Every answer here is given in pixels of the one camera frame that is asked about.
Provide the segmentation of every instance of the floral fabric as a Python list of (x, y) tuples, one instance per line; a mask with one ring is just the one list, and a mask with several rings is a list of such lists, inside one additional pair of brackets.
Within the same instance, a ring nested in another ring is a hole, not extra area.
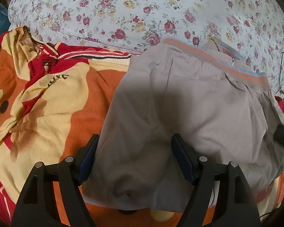
[[(279, 92), (284, 13), (275, 0), (12, 0), (12, 28), (26, 24), (40, 40), (143, 52), (173, 37), (202, 47), (217, 36)], [(281, 71), (284, 91), (284, 59)]]

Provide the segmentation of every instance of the black dot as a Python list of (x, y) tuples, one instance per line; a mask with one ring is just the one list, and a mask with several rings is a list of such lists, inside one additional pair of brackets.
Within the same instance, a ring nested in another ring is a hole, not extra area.
[(0, 113), (5, 113), (5, 111), (8, 109), (8, 101), (2, 102), (0, 106)]

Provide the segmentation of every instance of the hem of garment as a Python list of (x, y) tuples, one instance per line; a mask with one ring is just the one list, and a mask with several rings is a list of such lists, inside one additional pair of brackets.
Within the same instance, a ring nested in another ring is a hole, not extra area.
[(251, 88), (256, 88), (263, 91), (271, 89), (271, 86), (268, 82), (267, 74), (265, 72), (254, 73), (238, 67), (234, 68), (225, 66), (202, 49), (185, 44), (173, 38), (166, 38), (163, 40), (163, 43), (175, 46), (183, 53), (191, 57), (198, 58), (202, 62), (206, 61), (213, 64), (224, 72), (229, 73), (236, 81), (250, 86)]

